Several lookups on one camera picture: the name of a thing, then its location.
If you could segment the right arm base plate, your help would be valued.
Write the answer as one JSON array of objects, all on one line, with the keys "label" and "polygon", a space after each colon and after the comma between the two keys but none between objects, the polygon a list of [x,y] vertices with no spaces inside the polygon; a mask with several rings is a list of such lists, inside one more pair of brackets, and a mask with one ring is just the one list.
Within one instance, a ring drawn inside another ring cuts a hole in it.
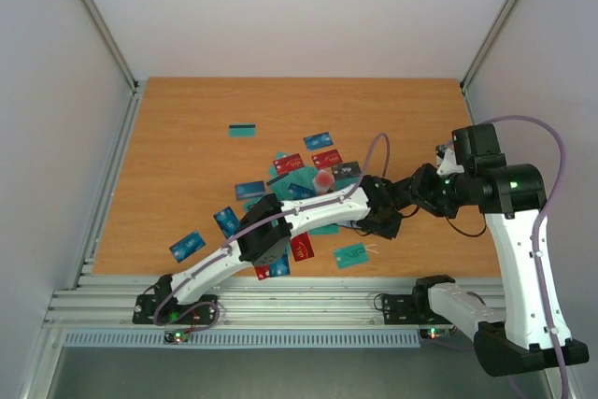
[{"label": "right arm base plate", "polygon": [[434,315],[411,295],[383,294],[381,308],[386,325],[424,325],[435,321]]}]

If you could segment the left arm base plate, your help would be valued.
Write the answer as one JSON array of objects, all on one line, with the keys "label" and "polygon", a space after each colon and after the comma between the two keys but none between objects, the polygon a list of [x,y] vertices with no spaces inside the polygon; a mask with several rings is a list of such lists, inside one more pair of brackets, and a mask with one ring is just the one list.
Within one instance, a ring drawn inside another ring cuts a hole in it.
[{"label": "left arm base plate", "polygon": [[[180,305],[176,299],[171,299],[161,310],[158,325],[210,325],[215,320],[218,297],[204,295],[199,302],[192,305]],[[153,317],[160,301],[153,294],[140,294],[135,300],[132,324],[154,324]]]}]

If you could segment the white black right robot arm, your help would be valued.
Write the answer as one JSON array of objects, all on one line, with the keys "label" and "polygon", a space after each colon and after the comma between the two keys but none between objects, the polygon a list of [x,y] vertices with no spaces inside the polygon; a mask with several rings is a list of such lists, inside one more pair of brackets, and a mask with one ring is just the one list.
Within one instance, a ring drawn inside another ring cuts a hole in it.
[{"label": "white black right robot arm", "polygon": [[437,275],[416,281],[415,315],[421,321],[441,316],[461,330],[492,377],[587,363],[588,346],[572,337],[554,285],[544,224],[548,198],[539,170],[508,164],[490,123],[453,131],[443,164],[424,164],[395,182],[399,206],[414,205],[445,219],[455,218],[461,207],[478,208],[496,248],[505,313],[490,309],[453,278]]}]

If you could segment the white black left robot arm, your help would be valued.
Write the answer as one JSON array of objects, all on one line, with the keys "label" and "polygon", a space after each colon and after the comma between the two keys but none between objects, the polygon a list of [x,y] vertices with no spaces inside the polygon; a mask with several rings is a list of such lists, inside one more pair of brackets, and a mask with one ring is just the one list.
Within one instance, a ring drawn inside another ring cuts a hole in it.
[{"label": "white black left robot arm", "polygon": [[268,194],[240,221],[240,227],[219,248],[192,267],[161,276],[152,286],[156,326],[181,322],[198,307],[210,288],[251,266],[264,266],[283,257],[291,240],[330,224],[352,221],[368,234],[393,239],[403,219],[406,197],[397,186],[375,176],[364,176],[339,191],[304,200],[280,201]]}]

